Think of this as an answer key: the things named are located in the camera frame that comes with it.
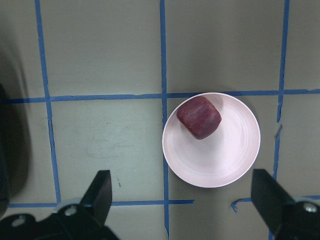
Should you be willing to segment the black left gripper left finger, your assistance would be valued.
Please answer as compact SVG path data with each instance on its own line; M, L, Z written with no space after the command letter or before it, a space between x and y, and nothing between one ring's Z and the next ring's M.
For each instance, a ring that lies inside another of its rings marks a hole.
M100 224L104 225L112 205L110 170L99 170L80 200L80 205Z

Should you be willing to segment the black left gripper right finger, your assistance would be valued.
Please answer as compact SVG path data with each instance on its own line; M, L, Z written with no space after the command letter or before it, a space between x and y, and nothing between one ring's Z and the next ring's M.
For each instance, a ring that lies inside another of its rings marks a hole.
M264 223L277 236L291 215L295 200L265 169L253 170L250 195Z

